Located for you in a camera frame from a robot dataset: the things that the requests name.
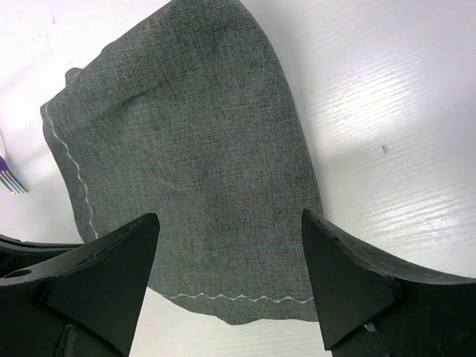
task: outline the white zigzag stitching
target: white zigzag stitching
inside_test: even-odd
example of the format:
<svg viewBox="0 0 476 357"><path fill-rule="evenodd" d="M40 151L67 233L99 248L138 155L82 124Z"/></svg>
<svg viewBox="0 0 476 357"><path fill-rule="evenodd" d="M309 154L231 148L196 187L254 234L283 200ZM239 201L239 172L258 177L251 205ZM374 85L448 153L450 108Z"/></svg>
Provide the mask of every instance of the white zigzag stitching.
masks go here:
<svg viewBox="0 0 476 357"><path fill-rule="evenodd" d="M69 152L69 147L67 145L67 143L65 143L63 140L60 139L60 137L58 136L57 132L54 130L54 125L53 125L53 121L51 120L50 118L50 115L48 114L48 104L49 103L46 103L46 106L45 106L45 114L46 114L46 117L48 118L49 122L50 122L50 125L51 125L51 132L53 133L53 136L65 147L66 149L66 155L69 157L69 159L71 161L73 161L73 164L76 166L76 170L77 170L77 179L79 182L81 182L84 186L84 193L85 193L85 201L86 201L86 206L88 206L89 208L89 227L91 227L93 233L94 233L94 237L97 239L99 237L99 235L97 234L96 230L94 229L93 225L92 225L92 216L93 216L93 211L92 211L92 207L91 205L89 204L89 198L88 198L88 186L86 186L86 183L84 182L83 178L81 177L81 171L80 171L80 165L73 159L73 157L71 156L71 153Z"/></svg>
<svg viewBox="0 0 476 357"><path fill-rule="evenodd" d="M214 296L208 296L208 295L204 294L203 292L201 292L201 293L198 294L198 295L194 295L194 296L192 296L192 295L187 295L187 294L178 294L178 295L176 295L176 296L165 296L165 295L164 295L165 298L171 299L171 300L175 300L175 299L177 299L177 298L179 298L179 297L180 297L180 298L181 298L181 297L185 297L185 298L188 298L188 297L189 297L190 299L197 299L197 298L200 297L200 296L209 298L209 299L211 299L211 300L215 300L215 299L220 298L220 297L221 297L221 298L225 298L225 299L229 299L229 300L231 300L231 301L235 301L235 300L238 300L238 299L248 299L248 300L250 300L250 301L252 301L252 302L254 302L254 303L256 303L258 300L262 300L262 299L264 299L264 300L270 300L270 301L272 301L273 303L282 303L284 300L291 300L291 301L294 301L294 302L296 302L296 303L300 303L301 305L304 305L305 303L308 303L308 302L310 302L311 300L314 300L313 297L311 297L311 298L309 298L309 299L307 299L307 300L296 300L296 299L294 299L293 297L290 297L290 296L283 297L282 299L279 299L279 300L273 300L273 299L271 299L270 297L267 297L266 295L260 296L260 297L257 298L257 299L251 299L250 297L245 296L245 295L243 295L243 294L238 295L237 297L228 297L228 296L223 295L223 294L218 294L217 296L214 297Z"/></svg>

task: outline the black plastic part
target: black plastic part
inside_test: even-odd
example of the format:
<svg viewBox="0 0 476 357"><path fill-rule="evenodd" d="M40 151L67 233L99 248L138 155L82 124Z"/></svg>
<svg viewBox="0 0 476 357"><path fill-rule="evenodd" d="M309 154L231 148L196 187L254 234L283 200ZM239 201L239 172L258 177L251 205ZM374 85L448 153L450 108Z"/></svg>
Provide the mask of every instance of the black plastic part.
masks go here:
<svg viewBox="0 0 476 357"><path fill-rule="evenodd" d="M334 357L476 356L476 280L423 268L303 212L303 247Z"/></svg>
<svg viewBox="0 0 476 357"><path fill-rule="evenodd" d="M0 277L56 257L80 244L49 244L21 242L0 234Z"/></svg>
<svg viewBox="0 0 476 357"><path fill-rule="evenodd" d="M128 356L158 231L148 213L0 279L0 356Z"/></svg>

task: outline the white table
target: white table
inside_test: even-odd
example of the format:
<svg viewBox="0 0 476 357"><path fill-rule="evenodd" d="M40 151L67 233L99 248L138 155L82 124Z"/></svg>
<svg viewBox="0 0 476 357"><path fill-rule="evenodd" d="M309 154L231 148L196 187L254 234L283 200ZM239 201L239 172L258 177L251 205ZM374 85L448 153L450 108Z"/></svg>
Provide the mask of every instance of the white table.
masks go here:
<svg viewBox="0 0 476 357"><path fill-rule="evenodd" d="M80 242L39 107L167 1L0 0L0 128L30 192L0 232ZM243 0L291 86L327 218L392 254L476 277L476 3ZM318 324L230 327L147 291L132 356L330 356Z"/></svg>

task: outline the white wood grain surface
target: white wood grain surface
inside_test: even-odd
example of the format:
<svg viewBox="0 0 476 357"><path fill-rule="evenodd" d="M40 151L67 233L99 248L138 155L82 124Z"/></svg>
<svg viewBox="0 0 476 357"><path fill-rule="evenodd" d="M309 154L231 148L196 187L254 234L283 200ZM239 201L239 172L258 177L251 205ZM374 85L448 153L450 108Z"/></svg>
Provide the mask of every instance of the white wood grain surface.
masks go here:
<svg viewBox="0 0 476 357"><path fill-rule="evenodd" d="M0 0L0 128L30 188L0 232L79 242L39 106L167 1ZM476 277L476 3L243 0L291 86L327 218L392 254ZM148 290L132 356L329 356L318 324L230 327Z"/></svg>

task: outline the gray cloth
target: gray cloth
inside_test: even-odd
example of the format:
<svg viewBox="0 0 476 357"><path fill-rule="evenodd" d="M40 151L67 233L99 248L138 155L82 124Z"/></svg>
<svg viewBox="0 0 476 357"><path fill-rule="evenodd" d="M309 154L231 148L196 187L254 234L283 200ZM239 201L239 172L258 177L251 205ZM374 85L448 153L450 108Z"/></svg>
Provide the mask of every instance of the gray cloth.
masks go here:
<svg viewBox="0 0 476 357"><path fill-rule="evenodd" d="M232 0L175 0L42 107L90 242L161 221L149 287L230 324L316 321L300 215L318 186L276 53Z"/></svg>

